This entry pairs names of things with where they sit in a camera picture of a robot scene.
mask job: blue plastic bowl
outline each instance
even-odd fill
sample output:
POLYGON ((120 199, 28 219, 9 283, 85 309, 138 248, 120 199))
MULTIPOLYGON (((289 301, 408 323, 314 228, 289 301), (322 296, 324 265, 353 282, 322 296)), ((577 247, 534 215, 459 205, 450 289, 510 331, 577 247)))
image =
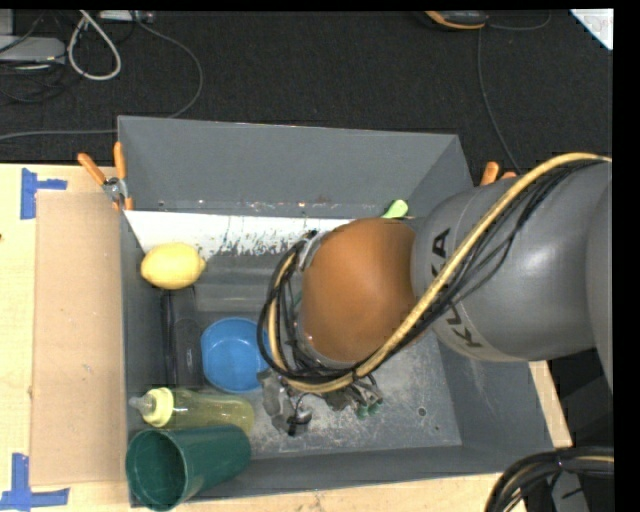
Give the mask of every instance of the blue plastic bowl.
MULTIPOLYGON (((256 374, 269 365, 260 355, 257 329, 256 322, 239 317, 224 318, 205 329, 200 343, 209 383, 227 393, 246 393, 260 387, 256 374)), ((269 338, 263 333, 268 350, 269 338)))

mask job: green plastic cup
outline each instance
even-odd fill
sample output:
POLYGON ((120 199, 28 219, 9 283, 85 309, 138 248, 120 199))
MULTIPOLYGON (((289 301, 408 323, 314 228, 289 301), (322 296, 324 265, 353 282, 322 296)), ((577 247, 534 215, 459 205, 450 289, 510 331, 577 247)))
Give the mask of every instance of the green plastic cup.
POLYGON ((250 459, 249 439, 235 425, 143 430, 127 448, 127 480, 144 506, 170 510, 237 476, 250 459))

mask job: yellow lemon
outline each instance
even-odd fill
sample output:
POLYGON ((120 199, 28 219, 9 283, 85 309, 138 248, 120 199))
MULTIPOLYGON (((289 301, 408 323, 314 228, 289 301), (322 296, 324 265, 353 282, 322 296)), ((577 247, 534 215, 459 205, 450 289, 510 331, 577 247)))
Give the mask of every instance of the yellow lemon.
POLYGON ((157 245, 145 254, 140 274, 158 288, 179 290, 195 283, 205 266, 196 249, 171 242, 157 245))

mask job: yellow bottle cap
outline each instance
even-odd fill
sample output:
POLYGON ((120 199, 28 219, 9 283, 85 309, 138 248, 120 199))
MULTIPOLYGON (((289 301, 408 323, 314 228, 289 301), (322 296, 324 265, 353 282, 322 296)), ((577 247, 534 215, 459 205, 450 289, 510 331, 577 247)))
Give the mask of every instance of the yellow bottle cap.
POLYGON ((164 427, 173 414, 173 393, 169 388, 156 388, 150 390, 148 395, 152 396, 156 402, 153 411, 144 414, 144 421, 154 427, 164 427))

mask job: clear plastic bottle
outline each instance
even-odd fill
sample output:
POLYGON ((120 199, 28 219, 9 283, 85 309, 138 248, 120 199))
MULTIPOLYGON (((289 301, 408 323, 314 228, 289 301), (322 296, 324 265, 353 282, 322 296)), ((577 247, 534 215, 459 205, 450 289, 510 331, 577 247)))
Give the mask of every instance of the clear plastic bottle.
POLYGON ((240 396, 204 393, 187 388, 154 388, 129 405, 157 428, 183 429, 212 425, 237 425, 247 435, 254 422, 253 407, 240 396))

